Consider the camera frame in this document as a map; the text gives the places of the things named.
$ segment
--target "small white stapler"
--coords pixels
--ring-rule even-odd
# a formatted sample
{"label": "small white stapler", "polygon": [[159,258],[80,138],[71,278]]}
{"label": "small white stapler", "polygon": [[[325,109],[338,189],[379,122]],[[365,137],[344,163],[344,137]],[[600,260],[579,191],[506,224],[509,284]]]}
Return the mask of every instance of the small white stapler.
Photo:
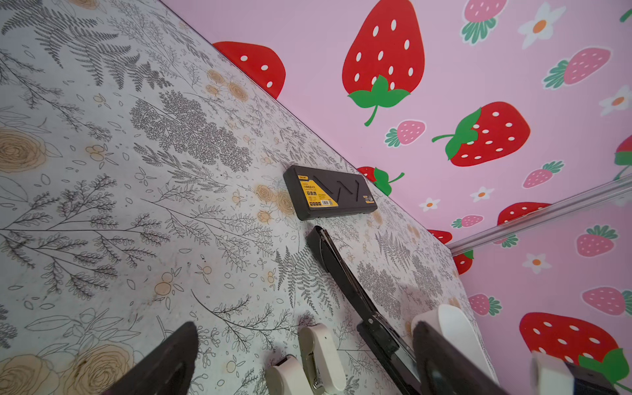
{"label": "small white stapler", "polygon": [[346,377],[329,328],[324,324],[302,328],[298,333],[298,344],[312,392],[315,395],[342,392]]}
{"label": "small white stapler", "polygon": [[270,395],[307,395],[312,391],[301,363],[293,355],[269,367],[265,371],[265,382]]}

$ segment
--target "black box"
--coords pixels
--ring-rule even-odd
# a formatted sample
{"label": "black box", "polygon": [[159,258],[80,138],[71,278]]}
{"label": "black box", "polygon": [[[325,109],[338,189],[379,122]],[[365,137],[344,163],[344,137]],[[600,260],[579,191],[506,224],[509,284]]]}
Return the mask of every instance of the black box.
{"label": "black box", "polygon": [[377,210],[377,203],[360,174],[292,165],[283,178],[301,221]]}

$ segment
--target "long-arm stapler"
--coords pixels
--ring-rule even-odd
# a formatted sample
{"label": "long-arm stapler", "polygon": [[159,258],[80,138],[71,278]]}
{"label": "long-arm stapler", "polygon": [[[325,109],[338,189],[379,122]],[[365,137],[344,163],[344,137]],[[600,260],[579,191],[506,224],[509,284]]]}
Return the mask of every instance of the long-arm stapler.
{"label": "long-arm stapler", "polygon": [[507,395],[425,322],[414,328],[413,351],[377,311],[325,229],[315,226],[307,244],[362,318],[360,336],[402,395]]}

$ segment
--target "floral patterned surface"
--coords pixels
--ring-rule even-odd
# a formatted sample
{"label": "floral patterned surface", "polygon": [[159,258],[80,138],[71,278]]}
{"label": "floral patterned surface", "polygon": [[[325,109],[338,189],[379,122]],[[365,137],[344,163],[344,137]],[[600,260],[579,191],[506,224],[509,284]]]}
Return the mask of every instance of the floral patterned surface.
{"label": "floral patterned surface", "polygon": [[354,171],[161,3],[0,0],[0,380],[98,394],[184,321],[191,395],[266,394],[327,324],[345,394],[397,390],[306,248],[319,224],[391,324],[473,312],[449,250],[373,188],[373,214],[301,222],[293,163]]}

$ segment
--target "pink background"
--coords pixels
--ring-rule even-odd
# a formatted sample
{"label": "pink background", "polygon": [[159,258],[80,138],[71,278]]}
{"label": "pink background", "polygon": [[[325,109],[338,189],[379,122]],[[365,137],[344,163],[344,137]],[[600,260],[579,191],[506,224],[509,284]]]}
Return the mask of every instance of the pink background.
{"label": "pink background", "polygon": [[[474,263],[461,275],[461,281],[468,296],[483,293],[501,303],[500,314],[477,315],[477,322],[501,385],[510,394],[529,394],[531,354],[518,324],[530,312],[595,324],[617,341],[628,363],[632,363],[632,317],[602,313],[581,299],[583,292],[602,286],[632,291],[632,202],[620,200],[618,204],[625,206],[606,202],[519,233],[518,245],[511,248],[489,244],[474,250]],[[614,240],[615,247],[603,255],[582,257],[577,253],[577,237],[595,225],[616,229],[619,237]],[[527,253],[546,254],[545,261],[551,268],[535,274],[523,267]],[[620,383],[632,387],[632,376]]]}
{"label": "pink background", "polygon": [[[391,198],[428,229],[450,231],[454,241],[496,225],[498,213],[517,202],[554,203],[610,181],[616,147],[630,134],[632,110],[600,116],[599,101],[632,85],[632,20],[619,22],[628,0],[553,0],[566,6],[549,40],[521,48],[518,27],[533,20],[539,1],[509,0],[497,26],[475,46],[463,43],[466,1],[413,0],[425,48],[425,74],[412,94],[392,108],[372,109],[347,97],[341,72],[347,51],[375,1],[165,0],[209,42],[237,41],[273,49],[287,77],[279,101],[354,166],[372,166],[404,178],[391,184]],[[590,46],[612,50],[611,60],[576,85],[544,90],[542,79],[562,59]],[[446,160],[447,139],[458,122],[494,101],[512,104],[531,126],[517,152],[472,167]],[[388,148],[390,128],[406,119],[427,124],[411,145]],[[563,160],[563,170],[531,189],[522,183],[533,170]],[[471,193],[494,188],[490,200],[474,203]],[[426,199],[440,199],[437,210],[423,212]],[[485,219],[470,228],[451,223],[468,214]]]}

